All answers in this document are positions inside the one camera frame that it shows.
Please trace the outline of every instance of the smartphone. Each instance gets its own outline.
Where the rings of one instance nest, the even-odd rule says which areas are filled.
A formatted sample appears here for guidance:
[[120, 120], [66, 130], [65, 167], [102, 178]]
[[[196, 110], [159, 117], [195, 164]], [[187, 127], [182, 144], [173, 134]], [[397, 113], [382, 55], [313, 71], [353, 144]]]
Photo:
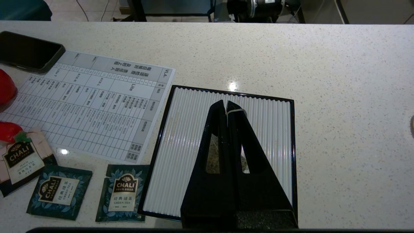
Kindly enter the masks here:
[[0, 63], [27, 71], [48, 72], [65, 51], [61, 44], [13, 32], [0, 33]]

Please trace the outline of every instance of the countertop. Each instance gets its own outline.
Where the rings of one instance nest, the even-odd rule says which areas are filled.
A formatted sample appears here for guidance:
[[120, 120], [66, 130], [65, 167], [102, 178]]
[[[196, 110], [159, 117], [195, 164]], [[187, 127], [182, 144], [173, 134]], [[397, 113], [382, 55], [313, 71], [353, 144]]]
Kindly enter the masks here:
[[[300, 228], [414, 228], [414, 26], [3, 21], [3, 30], [176, 68], [176, 85], [294, 99]], [[0, 68], [16, 85], [27, 78]], [[5, 232], [181, 226], [152, 217], [96, 223], [108, 161], [55, 150], [59, 164], [94, 173], [77, 220], [27, 214], [32, 181], [0, 197]]]

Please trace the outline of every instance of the tile floor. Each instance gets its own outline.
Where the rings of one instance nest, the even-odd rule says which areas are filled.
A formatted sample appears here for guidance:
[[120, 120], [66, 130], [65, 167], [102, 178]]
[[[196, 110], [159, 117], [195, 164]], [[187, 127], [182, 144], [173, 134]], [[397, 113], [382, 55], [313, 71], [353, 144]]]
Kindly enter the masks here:
[[[52, 11], [52, 21], [79, 21], [85, 22], [86, 17], [76, 0], [44, 0]], [[109, 0], [105, 13], [104, 8], [108, 0], [78, 0], [90, 22], [113, 21], [113, 18], [123, 19], [119, 11], [119, 1]], [[207, 17], [147, 17], [149, 22], [208, 22]]]

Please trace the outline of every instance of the dark green tea packet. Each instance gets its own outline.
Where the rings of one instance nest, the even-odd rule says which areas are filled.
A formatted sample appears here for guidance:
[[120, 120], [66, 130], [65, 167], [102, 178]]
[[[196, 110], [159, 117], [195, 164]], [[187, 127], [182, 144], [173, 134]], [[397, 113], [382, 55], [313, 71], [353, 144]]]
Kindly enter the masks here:
[[148, 169], [149, 165], [108, 165], [95, 221], [145, 221], [137, 210]]
[[75, 220], [91, 177], [91, 171], [46, 165], [26, 213]]

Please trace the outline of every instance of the tea bag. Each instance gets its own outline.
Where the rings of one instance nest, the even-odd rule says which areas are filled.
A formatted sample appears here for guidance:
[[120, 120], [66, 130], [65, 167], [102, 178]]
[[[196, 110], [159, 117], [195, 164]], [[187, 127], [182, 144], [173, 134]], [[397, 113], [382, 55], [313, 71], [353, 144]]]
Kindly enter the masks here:
[[148, 169], [149, 165], [108, 165], [95, 221], [144, 221], [137, 210]]
[[91, 171], [46, 165], [26, 213], [75, 220], [91, 177]]
[[20, 141], [0, 148], [0, 190], [3, 196], [30, 182], [47, 164], [57, 164], [53, 151], [39, 127]]

